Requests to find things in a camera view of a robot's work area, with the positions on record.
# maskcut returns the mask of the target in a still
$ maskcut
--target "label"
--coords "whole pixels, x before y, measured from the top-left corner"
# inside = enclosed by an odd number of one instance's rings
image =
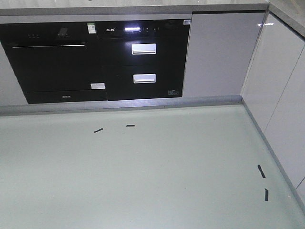
[[[105,83],[91,83],[91,89],[105,89]]]
[[[179,95],[180,90],[168,90],[168,95]]]
[[[191,19],[183,20],[183,25],[190,25],[190,24],[191,24]]]
[[[94,23],[87,23],[87,27],[88,27],[88,33],[89,34],[96,34]]]

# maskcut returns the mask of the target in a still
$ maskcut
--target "kitchen cabinet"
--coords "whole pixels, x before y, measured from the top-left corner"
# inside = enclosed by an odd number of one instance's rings
[[[0,106],[28,104],[0,44]]]
[[[264,132],[304,47],[304,41],[269,15],[242,97]]]
[[[240,95],[263,17],[193,14],[183,97]]]
[[[305,175],[305,51],[266,128],[265,136],[296,187]]]
[[[302,201],[305,203],[305,182],[303,181],[296,190]]]

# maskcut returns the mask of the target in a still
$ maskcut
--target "white label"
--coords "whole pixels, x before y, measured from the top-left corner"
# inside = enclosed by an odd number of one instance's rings
[[[105,89],[104,83],[91,83],[91,89]]]
[[[96,33],[94,23],[87,23],[87,27],[88,27],[88,33],[89,34],[95,34]]]
[[[190,25],[190,24],[191,24],[191,19],[183,20],[183,25]]]

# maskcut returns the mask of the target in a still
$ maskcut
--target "countertop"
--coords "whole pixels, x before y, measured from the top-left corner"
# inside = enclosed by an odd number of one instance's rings
[[[304,0],[2,0],[0,16],[172,14],[268,7],[305,37]]]
[[[305,37],[305,0],[270,0],[269,10]]]

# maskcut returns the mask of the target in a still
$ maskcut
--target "drawer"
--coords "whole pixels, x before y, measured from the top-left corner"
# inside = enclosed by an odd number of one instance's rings
[[[102,72],[108,100],[182,96],[183,64],[104,66]]]
[[[107,93],[105,89],[58,92],[30,92],[24,93],[24,95],[30,104],[107,100]]]
[[[102,65],[184,63],[186,38],[141,38],[99,40]]]

